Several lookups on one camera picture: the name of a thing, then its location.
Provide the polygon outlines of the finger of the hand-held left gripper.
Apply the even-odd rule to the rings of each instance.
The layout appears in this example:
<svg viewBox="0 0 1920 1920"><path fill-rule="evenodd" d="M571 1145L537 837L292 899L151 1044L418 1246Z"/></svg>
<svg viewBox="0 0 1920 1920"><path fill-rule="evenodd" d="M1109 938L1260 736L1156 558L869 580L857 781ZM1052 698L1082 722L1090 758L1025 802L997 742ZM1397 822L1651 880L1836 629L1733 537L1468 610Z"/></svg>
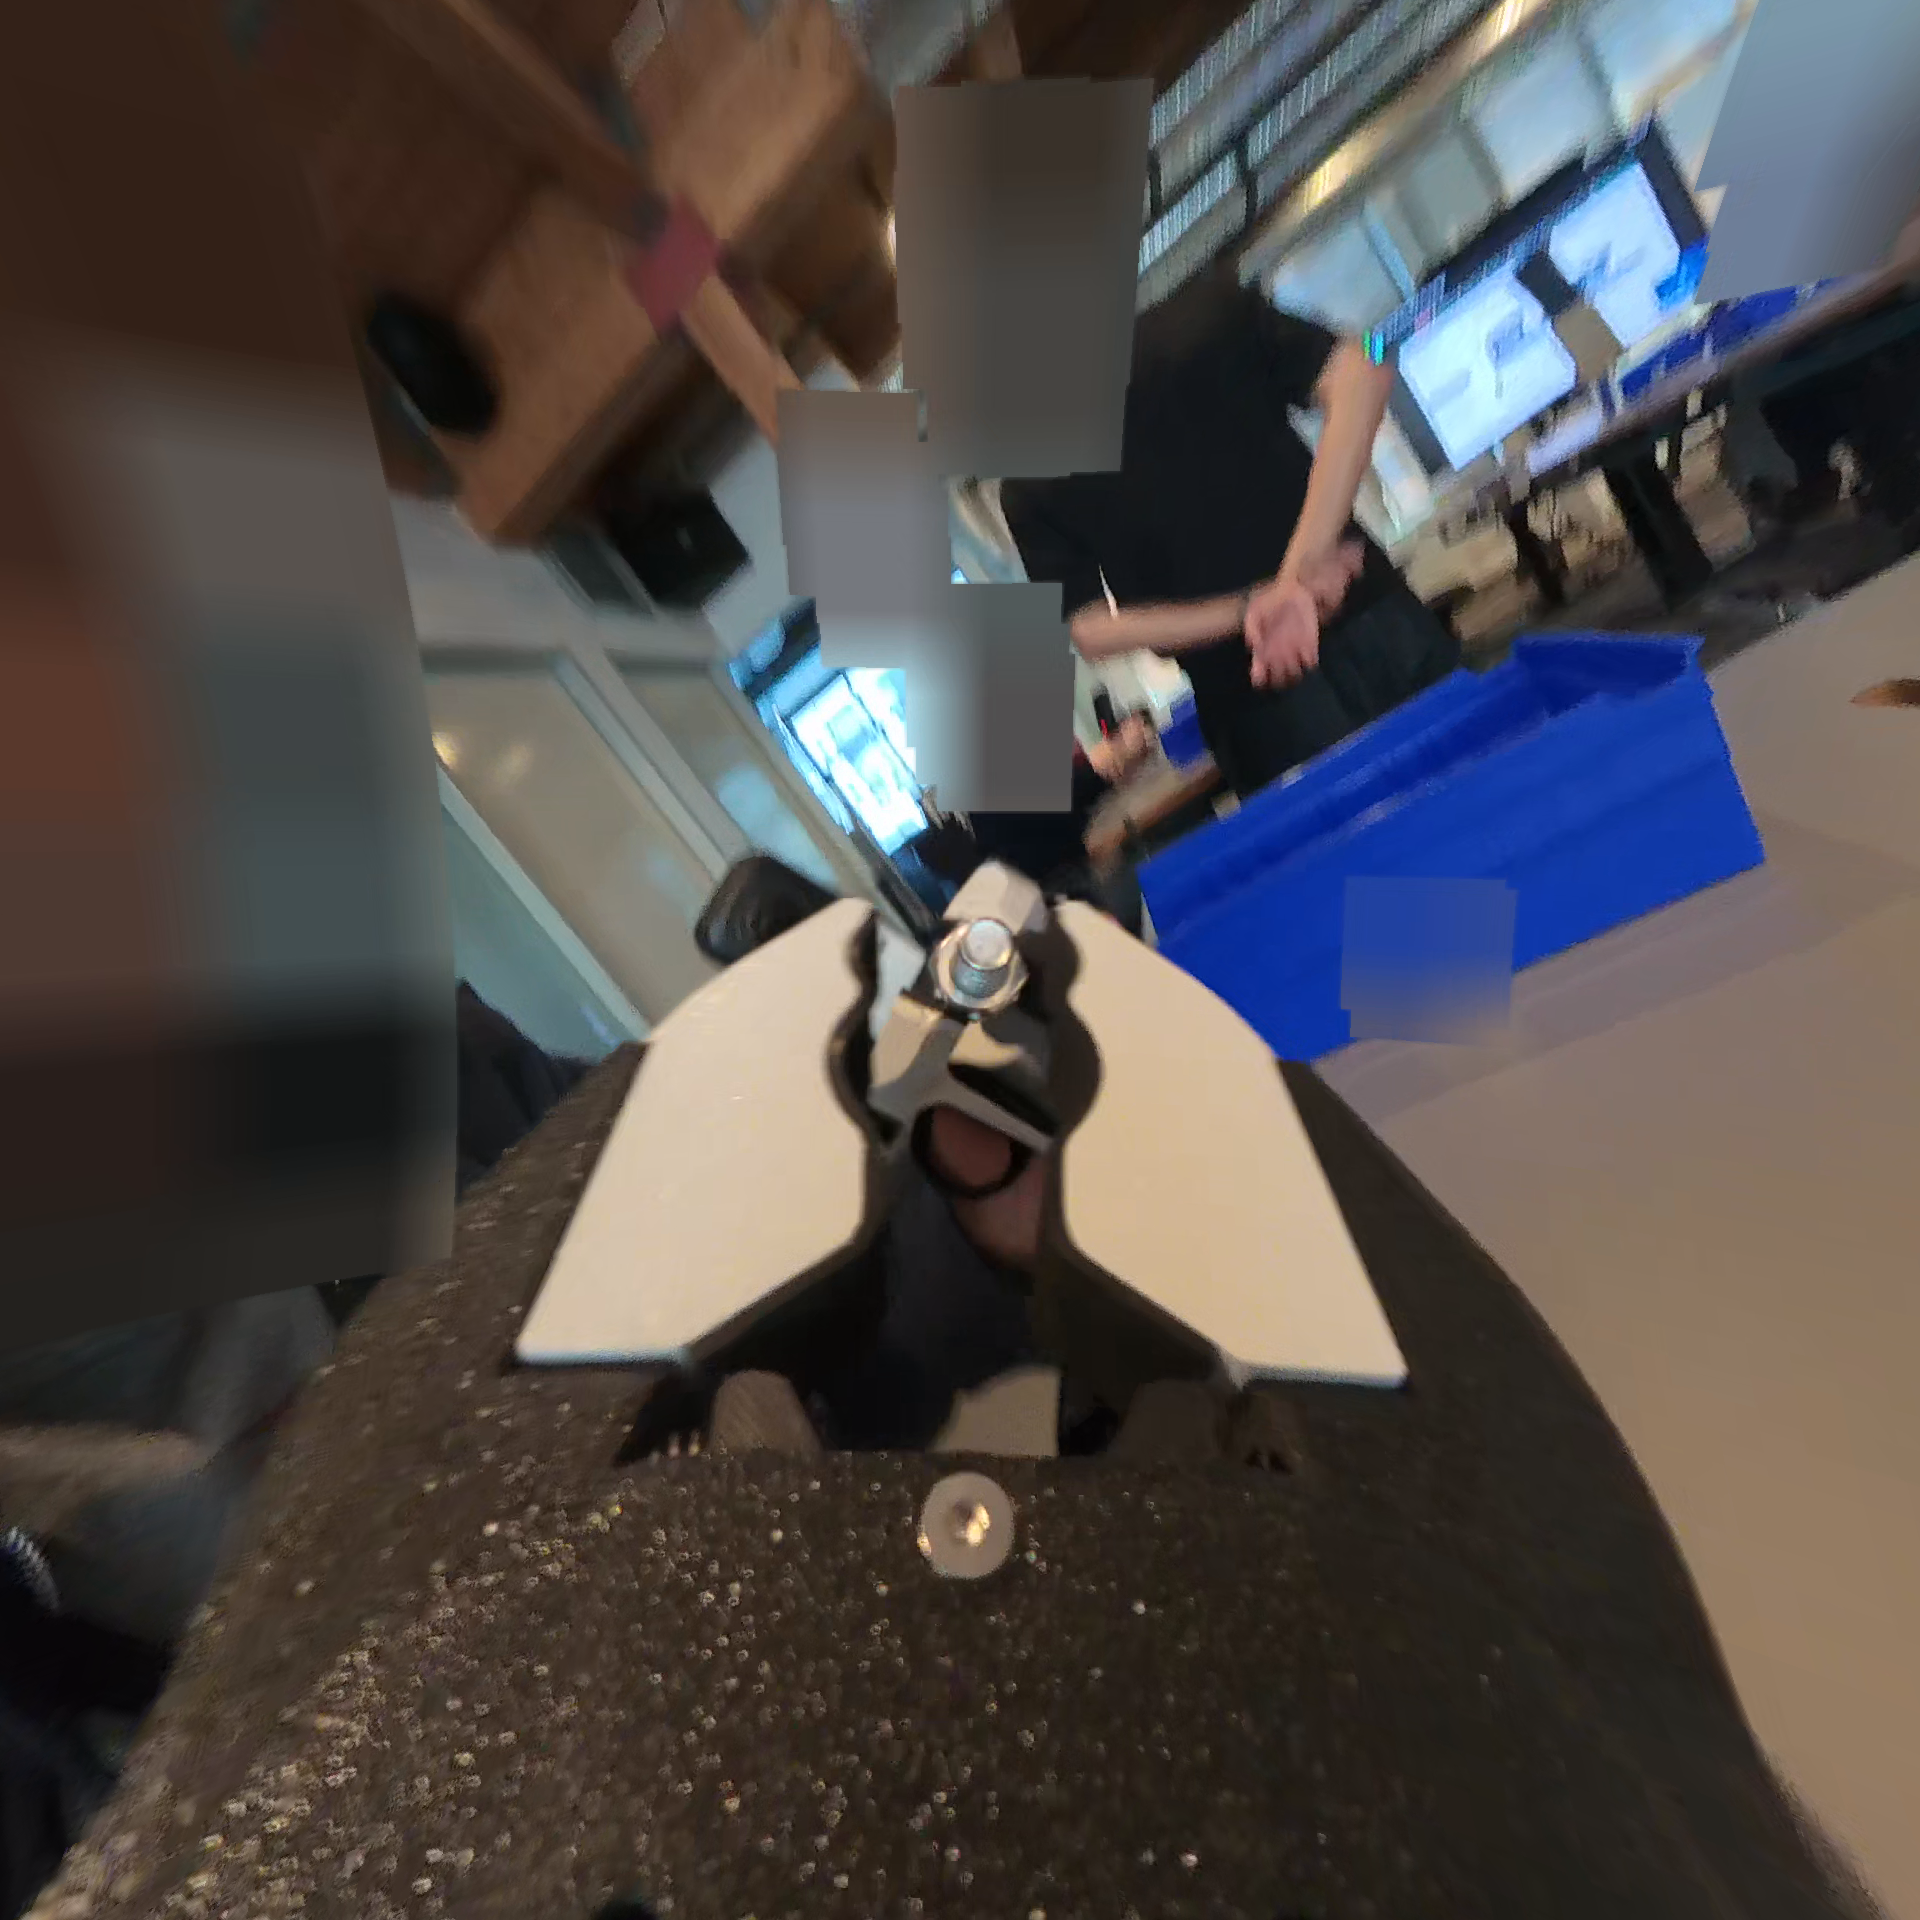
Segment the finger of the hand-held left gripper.
<svg viewBox="0 0 1920 1920"><path fill-rule="evenodd" d="M946 938L955 941L1027 941L1047 923L1042 890L998 861L979 865L943 912Z"/></svg>
<svg viewBox="0 0 1920 1920"><path fill-rule="evenodd" d="M934 1112L997 1125L993 1089L982 1091L967 1080L967 1072L982 1074L990 1068L995 1042L982 1021L900 992L871 1044L869 1106L890 1125L915 1125Z"/></svg>

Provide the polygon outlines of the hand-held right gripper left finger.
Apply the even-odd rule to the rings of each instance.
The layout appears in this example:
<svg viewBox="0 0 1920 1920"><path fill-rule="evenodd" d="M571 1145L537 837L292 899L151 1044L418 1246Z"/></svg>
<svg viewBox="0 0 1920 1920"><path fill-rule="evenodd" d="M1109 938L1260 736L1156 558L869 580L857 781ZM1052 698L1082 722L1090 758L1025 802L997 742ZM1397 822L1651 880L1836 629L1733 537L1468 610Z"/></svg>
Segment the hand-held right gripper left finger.
<svg viewBox="0 0 1920 1920"><path fill-rule="evenodd" d="M834 1080L873 909L828 902L650 1038L522 1317L529 1366L724 1362L871 1230L873 1144Z"/></svg>

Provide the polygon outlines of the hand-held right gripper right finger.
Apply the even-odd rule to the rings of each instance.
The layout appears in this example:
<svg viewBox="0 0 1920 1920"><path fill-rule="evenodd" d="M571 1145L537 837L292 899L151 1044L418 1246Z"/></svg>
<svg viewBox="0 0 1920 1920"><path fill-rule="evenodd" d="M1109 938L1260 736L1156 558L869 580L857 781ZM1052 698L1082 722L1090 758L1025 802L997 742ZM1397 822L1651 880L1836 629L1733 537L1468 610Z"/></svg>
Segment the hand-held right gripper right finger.
<svg viewBox="0 0 1920 1920"><path fill-rule="evenodd" d="M1057 923L1098 1068L1058 1162L1070 1250L1235 1385L1401 1389L1401 1344L1267 1042L1095 907L1062 902Z"/></svg>

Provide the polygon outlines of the blue plastic bin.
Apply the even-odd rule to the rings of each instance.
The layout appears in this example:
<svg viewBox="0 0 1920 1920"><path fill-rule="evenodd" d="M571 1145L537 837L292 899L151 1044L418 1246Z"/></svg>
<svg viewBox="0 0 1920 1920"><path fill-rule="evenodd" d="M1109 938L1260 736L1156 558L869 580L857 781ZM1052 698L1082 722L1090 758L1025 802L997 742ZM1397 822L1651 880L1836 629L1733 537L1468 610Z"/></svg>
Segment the blue plastic bin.
<svg viewBox="0 0 1920 1920"><path fill-rule="evenodd" d="M1454 673L1140 872L1158 948L1290 1062L1441 1038L1767 853L1685 635Z"/></svg>

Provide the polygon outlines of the person's left forearm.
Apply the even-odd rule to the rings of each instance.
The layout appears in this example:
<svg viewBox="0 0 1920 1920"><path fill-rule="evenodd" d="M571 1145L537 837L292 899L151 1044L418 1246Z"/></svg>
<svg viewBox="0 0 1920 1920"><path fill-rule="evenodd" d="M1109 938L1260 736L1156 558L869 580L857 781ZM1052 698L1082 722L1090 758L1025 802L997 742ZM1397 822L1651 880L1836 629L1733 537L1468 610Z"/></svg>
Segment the person's left forearm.
<svg viewBox="0 0 1920 1920"><path fill-rule="evenodd" d="M962 1394L1041 1361L1028 1294L923 1180L902 1188L882 1253L884 1312L854 1381L857 1443L927 1449Z"/></svg>

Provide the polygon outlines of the person's left hand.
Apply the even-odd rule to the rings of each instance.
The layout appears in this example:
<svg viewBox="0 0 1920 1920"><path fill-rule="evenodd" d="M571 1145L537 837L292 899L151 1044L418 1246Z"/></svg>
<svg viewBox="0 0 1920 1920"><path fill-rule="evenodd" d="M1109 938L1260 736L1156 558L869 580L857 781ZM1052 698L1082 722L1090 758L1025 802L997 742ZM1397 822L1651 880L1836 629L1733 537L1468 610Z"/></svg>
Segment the person's left hand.
<svg viewBox="0 0 1920 1920"><path fill-rule="evenodd" d="M997 1269L1030 1275L1042 1257L1050 1210L1052 1157L1044 1190L1018 1190L988 1204L946 1204L971 1246Z"/></svg>

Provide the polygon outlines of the black office chair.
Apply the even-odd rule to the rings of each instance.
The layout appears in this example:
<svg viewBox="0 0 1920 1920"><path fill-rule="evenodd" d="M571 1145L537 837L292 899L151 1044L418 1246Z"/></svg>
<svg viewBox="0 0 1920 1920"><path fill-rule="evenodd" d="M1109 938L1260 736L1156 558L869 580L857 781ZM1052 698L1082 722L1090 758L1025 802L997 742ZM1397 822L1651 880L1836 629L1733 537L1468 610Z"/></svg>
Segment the black office chair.
<svg viewBox="0 0 1920 1920"><path fill-rule="evenodd" d="M777 856L750 853L713 888L693 926L700 953L719 970L785 938L841 897Z"/></svg>

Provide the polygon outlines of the large display screen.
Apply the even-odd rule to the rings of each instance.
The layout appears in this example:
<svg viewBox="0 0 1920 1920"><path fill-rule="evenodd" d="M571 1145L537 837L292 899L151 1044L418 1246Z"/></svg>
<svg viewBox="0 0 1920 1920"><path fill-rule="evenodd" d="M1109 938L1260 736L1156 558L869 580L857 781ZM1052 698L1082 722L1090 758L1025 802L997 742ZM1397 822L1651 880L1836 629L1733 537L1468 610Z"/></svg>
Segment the large display screen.
<svg viewBox="0 0 1920 1920"><path fill-rule="evenodd" d="M1570 161L1500 213L1370 334L1390 414L1429 475L1458 474L1612 366L1583 368L1558 322L1586 304L1638 350L1697 298L1710 229L1654 124Z"/></svg>

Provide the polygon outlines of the person's dark zip jacket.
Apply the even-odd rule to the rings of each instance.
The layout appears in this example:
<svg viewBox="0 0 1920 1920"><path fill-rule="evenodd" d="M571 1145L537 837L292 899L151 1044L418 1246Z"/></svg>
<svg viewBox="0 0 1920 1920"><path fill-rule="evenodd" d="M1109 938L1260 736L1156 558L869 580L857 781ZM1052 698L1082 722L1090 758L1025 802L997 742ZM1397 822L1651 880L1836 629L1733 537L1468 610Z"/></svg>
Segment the person's dark zip jacket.
<svg viewBox="0 0 1920 1920"><path fill-rule="evenodd" d="M117 1786L174 1650L63 1609L30 1532L3 1532L3 1916L22 1916Z"/></svg>

